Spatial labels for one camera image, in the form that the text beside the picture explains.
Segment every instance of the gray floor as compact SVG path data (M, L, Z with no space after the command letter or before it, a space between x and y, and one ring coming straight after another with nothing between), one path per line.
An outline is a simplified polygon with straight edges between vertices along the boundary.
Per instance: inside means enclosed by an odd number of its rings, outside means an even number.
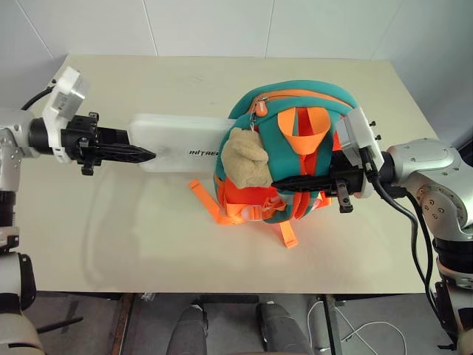
M165 354L180 312L197 297L196 294L158 294L152 302L137 299L123 353ZM259 297L261 301L274 300L283 305L307 335L307 309L315 301L314 296L262 294ZM314 314L323 314L322 308L321 305L317 306ZM254 316L255 305L208 304L205 309L209 322L209 355L262 350ZM448 344L449 339L422 294L349 301L340 309L355 327L373 320L384 320L396 325L406 337L408 354L453 354L437 349L437 344ZM26 313L35 326L70 317L84 317L83 322L71 325L68 329L41 335L41 341L49 355L102 355L109 353L111 348L118 302L76 295L40 293ZM341 334L347 334L350 329L344 321L339 318L338 323ZM323 329L317 326L314 319L311 319L311 324L313 329ZM403 354L401 338L385 325L370 326L361 331L361 334L380 355ZM357 337L346 341L343 349L344 354L348 355L371 354Z

